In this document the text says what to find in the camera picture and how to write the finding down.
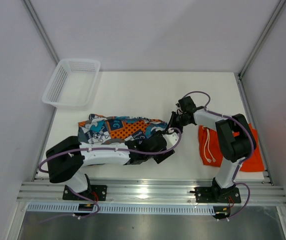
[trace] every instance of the colorful fabric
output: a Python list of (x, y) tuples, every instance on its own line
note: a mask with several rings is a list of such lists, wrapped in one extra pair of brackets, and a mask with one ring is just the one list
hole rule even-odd
[[(254, 139), (257, 142), (257, 147), (253, 156), (243, 163), (241, 171), (243, 172), (263, 172), (265, 167), (263, 164), (262, 156), (258, 146), (258, 133), (257, 130), (249, 127), (253, 133)], [(223, 161), (223, 154), (220, 151), (217, 132), (211, 130), (205, 126), (199, 126), (198, 128), (198, 141), (199, 141), (199, 153), (204, 165), (213, 167), (220, 167)]]
[(165, 130), (166, 126), (167, 123), (159, 119), (90, 114), (89, 120), (78, 123), (78, 139), (84, 143), (106, 145), (141, 141), (150, 138), (156, 131)]

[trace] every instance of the white plastic basket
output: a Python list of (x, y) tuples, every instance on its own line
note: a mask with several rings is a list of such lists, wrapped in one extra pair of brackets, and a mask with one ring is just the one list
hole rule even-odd
[(100, 62), (65, 58), (59, 61), (45, 89), (42, 101), (55, 107), (84, 107), (97, 85)]

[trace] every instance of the black mounting base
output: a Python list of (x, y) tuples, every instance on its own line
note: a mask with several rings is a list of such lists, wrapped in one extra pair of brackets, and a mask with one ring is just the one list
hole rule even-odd
[(229, 204), (229, 197), (231, 197), (236, 204), (240, 204), (242, 202), (241, 195), (239, 194), (239, 189), (237, 187), (224, 195), (221, 195), (219, 199), (214, 197), (211, 186), (198, 186), (195, 188), (195, 191), (190, 192), (195, 194), (196, 202), (200, 204)]
[[(81, 193), (80, 195), (89, 198), (93, 201), (95, 201), (95, 195), (92, 194), (94, 191), (97, 196), (99, 201), (105, 201), (106, 200), (106, 195), (107, 195), (107, 186), (106, 185), (91, 185), (92, 191), (86, 190)], [(65, 185), (64, 192), (63, 192), (63, 200), (70, 200), (70, 201), (83, 201), (84, 199), (81, 197), (78, 197), (74, 195), (68, 188), (68, 186)]]

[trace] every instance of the white table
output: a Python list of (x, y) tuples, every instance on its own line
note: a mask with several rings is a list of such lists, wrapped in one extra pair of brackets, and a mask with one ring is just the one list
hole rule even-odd
[[(212, 100), (208, 108), (227, 115), (245, 110), (233, 73), (227, 72), (101, 72), (94, 101), (86, 110), (57, 109), (46, 150), (68, 136), (76, 136), (78, 122), (90, 113), (104, 116), (143, 116), (169, 121), (175, 104), (191, 91), (207, 92)], [(196, 106), (207, 97), (193, 94)], [(96, 165), (84, 167), (90, 178), (208, 180), (218, 173), (217, 167), (203, 165), (199, 155), (198, 127), (184, 127), (183, 138), (175, 154), (156, 164), (153, 159), (141, 165)], [(261, 181), (262, 172), (239, 172), (238, 180)]]

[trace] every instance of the white drawstring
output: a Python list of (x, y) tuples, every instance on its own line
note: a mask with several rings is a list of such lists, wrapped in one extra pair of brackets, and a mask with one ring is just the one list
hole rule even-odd
[(209, 154), (211, 155), (211, 157), (213, 159), (213, 162), (216, 162), (216, 159), (213, 157), (211, 151), (209, 150), (209, 141), (210, 141), (209, 129), (207, 127), (205, 127), (205, 126), (203, 126), (202, 128), (203, 129), (206, 128), (206, 130), (207, 130), (207, 138), (206, 138), (205, 145), (204, 145), (204, 157), (206, 158), (207, 162), (209, 162), (209, 163), (212, 162), (212, 160), (210, 158), (206, 157), (206, 145), (207, 145), (207, 150), (208, 150)]

